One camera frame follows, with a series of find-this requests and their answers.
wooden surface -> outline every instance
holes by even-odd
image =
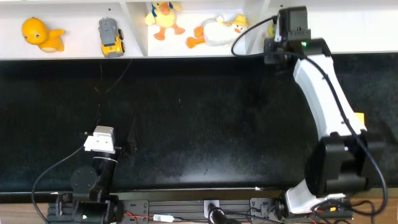
[[[359,202],[364,200],[363,198],[356,198],[352,199],[352,202]],[[376,208],[378,208],[381,204],[381,199],[379,198],[370,198],[370,201],[372,201]],[[376,224],[393,224],[393,223],[398,223],[397,221],[397,204],[398,204],[398,198],[390,198],[388,206],[384,213],[378,215],[376,217]],[[47,215],[47,204],[46,203],[40,203],[39,208],[43,212],[43,214],[46,216]],[[369,205],[365,204],[358,209],[363,210],[363,211],[371,211],[371,208]],[[20,223],[20,224],[26,224],[26,223],[43,223],[43,221],[40,219],[38,214],[36,213],[34,207],[32,204],[0,204],[0,220],[1,224],[8,224],[8,223]],[[369,217],[364,217],[361,215],[354,215],[354,220],[349,221],[351,224],[367,224],[371,223],[371,219]]]

yellow and gray toy truck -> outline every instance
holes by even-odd
[[[99,35],[101,37],[102,53],[106,58],[124,55],[123,32],[118,29],[116,21],[106,18],[99,21]]]

yellow hat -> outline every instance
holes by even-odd
[[[238,25],[238,26],[249,26],[248,22],[246,21],[246,16],[239,14],[236,16],[235,20],[232,21],[232,24]]]

stuffed animal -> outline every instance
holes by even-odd
[[[203,22],[202,26],[195,28],[193,32],[196,38],[189,37],[187,46],[192,49],[203,43],[209,46],[230,45],[248,26],[246,17],[242,14],[239,14],[231,23],[224,22],[222,16],[208,19]]]
[[[152,2],[152,11],[145,18],[148,26],[156,24],[160,27],[159,33],[154,37],[158,40],[165,39],[166,29],[172,27],[176,35],[183,34],[185,29],[179,27],[176,23],[176,15],[174,10],[181,11],[182,7],[179,2]]]
[[[26,20],[22,25],[22,34],[26,42],[37,45],[46,53],[64,50],[60,37],[64,33],[64,30],[49,30],[40,19],[34,17]]]

black tabletop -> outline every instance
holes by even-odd
[[[398,54],[334,55],[352,108],[387,141],[381,169],[398,184]],[[28,192],[46,168],[100,125],[139,150],[119,159],[113,192],[186,188],[286,188],[303,178],[317,141],[306,99],[289,72],[261,58],[0,62],[0,192]],[[69,190],[91,152],[51,170],[38,191]]]

